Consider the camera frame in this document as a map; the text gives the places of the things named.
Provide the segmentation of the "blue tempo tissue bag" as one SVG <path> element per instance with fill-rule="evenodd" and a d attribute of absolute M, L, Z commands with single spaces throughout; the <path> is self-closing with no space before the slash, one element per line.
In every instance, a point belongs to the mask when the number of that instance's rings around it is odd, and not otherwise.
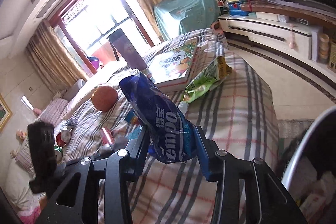
<path fill-rule="evenodd" d="M 119 87 L 138 118 L 148 127 L 151 156 L 171 164 L 197 155 L 194 125 L 143 73 L 125 77 Z"/>

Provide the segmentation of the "white rimmed trash bin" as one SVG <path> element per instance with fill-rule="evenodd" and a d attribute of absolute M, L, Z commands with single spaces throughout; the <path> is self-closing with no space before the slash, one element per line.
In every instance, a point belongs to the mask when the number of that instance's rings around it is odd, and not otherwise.
<path fill-rule="evenodd" d="M 279 123 L 275 174 L 308 223 L 335 223 L 335 107 L 314 121 Z"/>

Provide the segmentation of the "green can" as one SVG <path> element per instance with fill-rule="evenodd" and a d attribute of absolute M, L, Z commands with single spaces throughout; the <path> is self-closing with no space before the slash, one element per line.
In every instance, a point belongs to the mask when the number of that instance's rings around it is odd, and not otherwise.
<path fill-rule="evenodd" d="M 56 162 L 59 164 L 62 161 L 63 158 L 63 150 L 62 147 L 55 145 L 54 146 L 54 153 L 56 157 Z"/>

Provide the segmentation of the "red crushed can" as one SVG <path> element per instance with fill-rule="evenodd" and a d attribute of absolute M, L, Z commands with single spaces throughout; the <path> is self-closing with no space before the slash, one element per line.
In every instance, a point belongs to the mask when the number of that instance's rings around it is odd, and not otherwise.
<path fill-rule="evenodd" d="M 56 144 L 59 147 L 64 147 L 71 140 L 71 132 L 69 130 L 62 130 L 56 136 Z"/>

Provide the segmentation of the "striped sofa cushion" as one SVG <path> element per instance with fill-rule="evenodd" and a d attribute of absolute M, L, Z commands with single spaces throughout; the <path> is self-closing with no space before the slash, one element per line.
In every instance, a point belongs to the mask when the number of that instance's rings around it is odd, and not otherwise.
<path fill-rule="evenodd" d="M 56 98 L 52 100 L 38 116 L 37 121 L 50 123 L 56 127 L 60 123 L 61 114 L 63 113 L 68 103 L 69 101 L 63 98 Z"/>

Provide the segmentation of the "red cylindrical can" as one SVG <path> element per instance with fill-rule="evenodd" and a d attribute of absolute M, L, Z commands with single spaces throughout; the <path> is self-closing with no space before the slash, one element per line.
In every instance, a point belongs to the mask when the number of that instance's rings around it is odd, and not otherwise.
<path fill-rule="evenodd" d="M 114 145 L 115 139 L 113 135 L 110 133 L 110 131 L 107 128 L 102 127 L 99 131 L 100 138 L 103 145 Z"/>

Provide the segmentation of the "plaid blanket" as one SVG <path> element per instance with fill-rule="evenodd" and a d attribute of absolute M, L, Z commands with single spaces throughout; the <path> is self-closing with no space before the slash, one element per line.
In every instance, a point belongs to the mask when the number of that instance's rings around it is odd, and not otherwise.
<path fill-rule="evenodd" d="M 192 102 L 186 118 L 201 126 L 207 138 L 236 158 L 260 157 L 275 167 L 279 133 L 272 91 L 243 58 L 228 49 L 224 36 L 209 28 L 188 32 L 152 48 L 144 59 L 152 61 L 155 55 L 190 41 L 199 47 L 196 72 L 201 72 L 215 57 L 223 56 L 232 73 L 217 88 Z M 130 110 L 123 94 L 105 113 L 95 109 L 91 101 L 84 102 L 73 114 L 78 125 L 63 148 L 62 160 L 67 162 L 96 153 L 102 145 L 99 131 L 103 127 L 115 135 L 132 133 L 134 126 L 125 121 Z M 127 187 L 134 223 L 211 220 L 217 186 L 203 177 L 197 159 L 166 165 L 148 156 L 141 177 Z"/>

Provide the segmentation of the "red apple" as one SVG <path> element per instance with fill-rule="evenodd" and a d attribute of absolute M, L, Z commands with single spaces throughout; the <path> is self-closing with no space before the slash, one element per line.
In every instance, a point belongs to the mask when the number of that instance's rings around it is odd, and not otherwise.
<path fill-rule="evenodd" d="M 97 110 L 108 112 L 117 102 L 118 92 L 109 85 L 98 86 L 91 96 L 91 101 Z"/>

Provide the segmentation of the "left beige curtain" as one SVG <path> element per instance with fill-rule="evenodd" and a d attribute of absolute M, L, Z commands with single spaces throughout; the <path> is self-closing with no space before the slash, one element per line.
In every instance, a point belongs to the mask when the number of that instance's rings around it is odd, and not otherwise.
<path fill-rule="evenodd" d="M 29 39 L 25 54 L 48 89 L 56 93 L 88 75 L 71 56 L 48 20 L 43 19 Z"/>

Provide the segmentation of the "green snack bag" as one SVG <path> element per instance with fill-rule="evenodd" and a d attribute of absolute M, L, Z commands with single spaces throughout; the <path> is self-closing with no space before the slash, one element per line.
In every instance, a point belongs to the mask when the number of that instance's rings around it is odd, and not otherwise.
<path fill-rule="evenodd" d="M 186 87 L 183 102 L 191 103 L 220 85 L 232 72 L 224 56 L 211 61 Z"/>

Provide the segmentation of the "children picture book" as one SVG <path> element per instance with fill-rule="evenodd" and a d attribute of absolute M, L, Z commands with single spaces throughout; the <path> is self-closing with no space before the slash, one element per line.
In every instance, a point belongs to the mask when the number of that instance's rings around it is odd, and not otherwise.
<path fill-rule="evenodd" d="M 196 68 L 198 52 L 197 39 L 190 39 L 180 47 L 154 56 L 146 75 L 163 93 L 184 90 Z"/>

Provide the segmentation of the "purple thermos bottle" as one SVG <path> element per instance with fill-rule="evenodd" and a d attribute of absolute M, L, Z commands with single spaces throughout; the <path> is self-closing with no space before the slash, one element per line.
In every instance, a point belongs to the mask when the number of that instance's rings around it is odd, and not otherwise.
<path fill-rule="evenodd" d="M 107 37 L 114 56 L 117 61 L 119 61 L 118 53 L 123 57 L 126 63 L 130 66 L 131 69 L 138 69 L 143 71 L 147 68 L 147 64 L 144 59 L 139 55 L 133 44 L 124 34 L 121 28 L 115 30 Z"/>

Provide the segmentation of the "pink kettlebell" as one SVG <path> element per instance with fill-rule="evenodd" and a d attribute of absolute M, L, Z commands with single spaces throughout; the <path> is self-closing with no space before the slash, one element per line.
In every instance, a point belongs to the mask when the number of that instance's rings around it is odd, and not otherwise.
<path fill-rule="evenodd" d="M 214 32 L 216 34 L 224 35 L 224 31 L 223 31 L 222 26 L 221 26 L 221 24 L 218 20 L 211 24 L 211 28 L 214 30 Z"/>

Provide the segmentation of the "white tv cabinet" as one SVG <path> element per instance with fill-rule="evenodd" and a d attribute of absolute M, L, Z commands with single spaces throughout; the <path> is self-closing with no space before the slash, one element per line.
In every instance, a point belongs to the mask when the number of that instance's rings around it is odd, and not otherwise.
<path fill-rule="evenodd" d="M 251 12 L 249 15 L 219 16 L 219 23 L 225 33 L 247 37 L 250 41 L 285 53 L 335 81 L 335 73 L 322 62 L 319 46 L 322 28 L 304 24 L 275 20 L 275 14 Z"/>

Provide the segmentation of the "teal covered furniture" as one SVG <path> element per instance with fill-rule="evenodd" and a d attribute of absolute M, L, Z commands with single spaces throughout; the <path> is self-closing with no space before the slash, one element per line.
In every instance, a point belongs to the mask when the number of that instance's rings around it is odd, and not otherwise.
<path fill-rule="evenodd" d="M 154 16 L 164 40 L 194 30 L 210 28 L 220 8 L 216 0 L 164 0 L 155 5 Z"/>

